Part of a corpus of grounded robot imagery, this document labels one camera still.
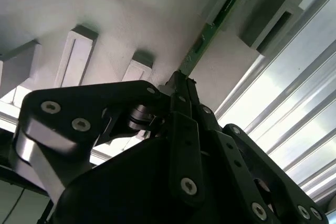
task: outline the bolt head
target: bolt head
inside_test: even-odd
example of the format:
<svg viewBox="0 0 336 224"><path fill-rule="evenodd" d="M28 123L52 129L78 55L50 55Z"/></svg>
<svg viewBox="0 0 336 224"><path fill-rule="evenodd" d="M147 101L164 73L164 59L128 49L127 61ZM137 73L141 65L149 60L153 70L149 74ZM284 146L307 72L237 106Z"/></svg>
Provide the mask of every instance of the bolt head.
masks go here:
<svg viewBox="0 0 336 224"><path fill-rule="evenodd" d="M237 127L232 127L232 129L236 134L240 134L240 130Z"/></svg>
<svg viewBox="0 0 336 224"><path fill-rule="evenodd" d="M71 123L72 128L76 131L86 132L91 128L91 124L84 118L76 118Z"/></svg>
<svg viewBox="0 0 336 224"><path fill-rule="evenodd" d="M152 88L147 88L147 91L150 92L150 93L152 93L152 94L155 94L155 90L152 89Z"/></svg>
<svg viewBox="0 0 336 224"><path fill-rule="evenodd" d="M45 101L41 104L41 109L48 114L56 114L61 111L61 106L57 102Z"/></svg>
<svg viewBox="0 0 336 224"><path fill-rule="evenodd" d="M301 213L301 215L309 220L310 219L310 214L308 213L308 211L303 207L303 206L298 206L299 212Z"/></svg>
<svg viewBox="0 0 336 224"><path fill-rule="evenodd" d="M197 193L197 186L190 178L181 179L181 188L188 195L195 195Z"/></svg>
<svg viewBox="0 0 336 224"><path fill-rule="evenodd" d="M319 220L322 220L322 216L315 208L311 207L310 210L312 211L312 213L315 215L316 218L318 218Z"/></svg>
<svg viewBox="0 0 336 224"><path fill-rule="evenodd" d="M252 211L254 212L254 214L260 220L266 220L267 219L266 211L264 210L264 208L260 204L258 204L256 202L253 202L251 207L252 207Z"/></svg>
<svg viewBox="0 0 336 224"><path fill-rule="evenodd" d="M205 111L205 113L211 114L211 109L209 109L207 106L203 106L203 110Z"/></svg>

